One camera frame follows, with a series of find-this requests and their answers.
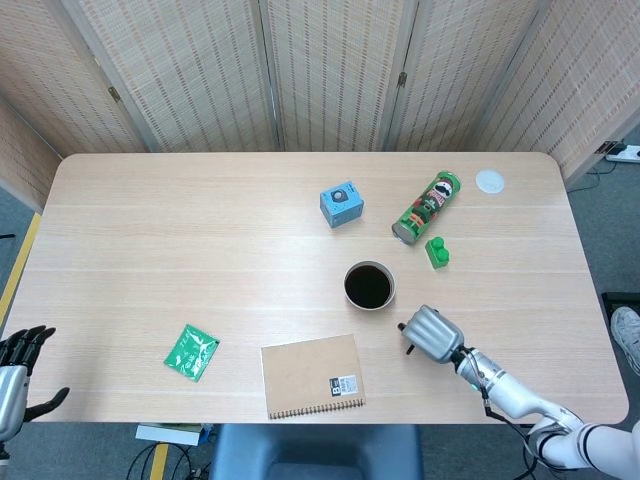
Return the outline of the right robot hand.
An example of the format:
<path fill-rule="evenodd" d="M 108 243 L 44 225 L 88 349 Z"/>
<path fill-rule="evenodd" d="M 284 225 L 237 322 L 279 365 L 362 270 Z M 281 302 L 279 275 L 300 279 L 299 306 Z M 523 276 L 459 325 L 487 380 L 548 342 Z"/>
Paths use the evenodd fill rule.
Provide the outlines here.
<path fill-rule="evenodd" d="M 437 309 L 422 305 L 397 328 L 408 342 L 407 355 L 418 349 L 438 364 L 460 362 L 464 334 Z"/>

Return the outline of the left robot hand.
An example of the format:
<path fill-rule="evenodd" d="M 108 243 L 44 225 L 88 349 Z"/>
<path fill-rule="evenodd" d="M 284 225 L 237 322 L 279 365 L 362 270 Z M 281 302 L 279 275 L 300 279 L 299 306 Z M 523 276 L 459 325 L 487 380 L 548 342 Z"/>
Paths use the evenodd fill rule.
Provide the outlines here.
<path fill-rule="evenodd" d="M 22 329 L 1 341 L 1 445 L 14 438 L 24 423 L 57 409 L 70 393 L 61 388 L 47 402 L 27 406 L 31 376 L 45 342 L 55 334 L 46 325 Z"/>

